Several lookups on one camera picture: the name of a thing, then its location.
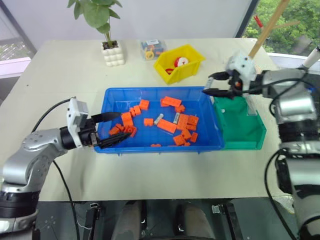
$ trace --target plant pot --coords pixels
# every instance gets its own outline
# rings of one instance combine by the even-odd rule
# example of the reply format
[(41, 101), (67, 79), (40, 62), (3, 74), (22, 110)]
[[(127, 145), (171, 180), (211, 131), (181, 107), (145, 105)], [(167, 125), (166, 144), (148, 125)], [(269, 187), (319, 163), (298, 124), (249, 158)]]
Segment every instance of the plant pot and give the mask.
[(105, 64), (108, 67), (115, 67), (125, 64), (124, 52), (119, 42), (117, 42), (116, 47), (109, 49), (104, 49), (103, 43), (101, 43), (101, 52), (103, 54)]

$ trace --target silver battery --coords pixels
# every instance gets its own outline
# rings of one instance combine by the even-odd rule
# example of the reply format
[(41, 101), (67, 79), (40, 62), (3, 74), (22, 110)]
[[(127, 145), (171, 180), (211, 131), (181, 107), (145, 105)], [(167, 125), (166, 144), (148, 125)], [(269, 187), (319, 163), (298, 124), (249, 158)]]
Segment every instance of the silver battery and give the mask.
[(158, 122), (164, 117), (164, 115), (162, 113), (160, 113), (160, 115), (156, 118), (156, 120), (154, 120), (153, 124), (157, 125)]
[(174, 123), (174, 124), (177, 124), (177, 123), (178, 123), (179, 117), (180, 117), (180, 113), (177, 112), (177, 113), (175, 114), (175, 116), (174, 116), (174, 120), (173, 120), (173, 123)]

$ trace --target table surface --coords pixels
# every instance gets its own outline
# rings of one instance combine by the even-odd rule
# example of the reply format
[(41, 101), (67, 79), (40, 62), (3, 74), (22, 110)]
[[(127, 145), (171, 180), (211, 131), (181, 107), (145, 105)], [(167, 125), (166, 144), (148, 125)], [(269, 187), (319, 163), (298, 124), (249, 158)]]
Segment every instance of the table surface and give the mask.
[[(255, 39), (170, 39), (168, 49), (191, 44), (205, 56), (197, 75), (171, 86), (204, 86), (208, 75), (223, 71), (237, 51), (248, 54)], [(89, 114), (101, 112), (105, 90), (111, 87), (167, 86), (144, 61), (139, 41), (123, 41), (126, 64), (107, 67), (99, 40), (49, 41), (45, 43), (0, 106), (0, 164), (21, 145), (40, 116), (55, 103), (76, 96), (88, 105)], [(254, 58), (262, 70), (277, 67), (264, 49)], [(224, 81), (215, 88), (227, 89)], [(74, 149), (56, 159), (74, 201), (133, 199), (199, 199), (264, 197), (264, 168), (278, 149), (278, 128), (269, 114), (269, 99), (253, 100), (267, 128), (262, 150), (212, 151), (201, 154), (137, 153), (98, 154), (92, 148)], [(39, 129), (60, 128), (66, 122), (67, 105), (56, 108)], [(277, 187), (275, 168), (269, 170), (274, 196), (285, 195)], [(67, 201), (57, 169), (52, 166), (40, 194), (41, 201)]]

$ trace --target floor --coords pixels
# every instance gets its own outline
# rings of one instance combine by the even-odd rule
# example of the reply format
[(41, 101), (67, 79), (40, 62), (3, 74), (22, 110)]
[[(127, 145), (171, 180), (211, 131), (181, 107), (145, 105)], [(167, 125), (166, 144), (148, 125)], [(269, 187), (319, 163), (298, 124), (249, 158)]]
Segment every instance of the floor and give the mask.
[[(232, 240), (226, 216), (212, 212), (212, 205), (228, 202), (227, 199), (168, 199), (148, 200), (147, 229), (141, 235), (158, 237), (173, 236), (173, 219), (177, 205), (191, 202), (206, 214), (217, 240)], [(78, 223), (85, 224), (86, 210), (92, 202), (77, 203)], [(275, 211), (267, 198), (238, 198), (230, 200), (234, 205), (241, 233), (244, 240), (289, 240)], [(111, 239), (116, 221), (126, 201), (101, 201), (100, 219), (96, 223), (94, 236), (96, 240)], [(41, 238), (46, 240), (75, 240), (75, 227), (71, 207), (68, 202), (40, 202), (36, 221), (41, 231)], [(297, 233), (295, 216), (280, 206), (280, 211), (294, 233)], [(80, 227), (82, 236), (85, 229)]]

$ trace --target green container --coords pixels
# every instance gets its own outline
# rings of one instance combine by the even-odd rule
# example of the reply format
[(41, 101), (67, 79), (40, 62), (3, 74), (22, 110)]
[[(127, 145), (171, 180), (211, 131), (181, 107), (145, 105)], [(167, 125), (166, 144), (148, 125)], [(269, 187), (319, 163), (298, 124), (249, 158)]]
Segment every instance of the green container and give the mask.
[(244, 97), (214, 98), (214, 110), (223, 134), (224, 150), (260, 150), (267, 129), (259, 114), (249, 116), (248, 104)]

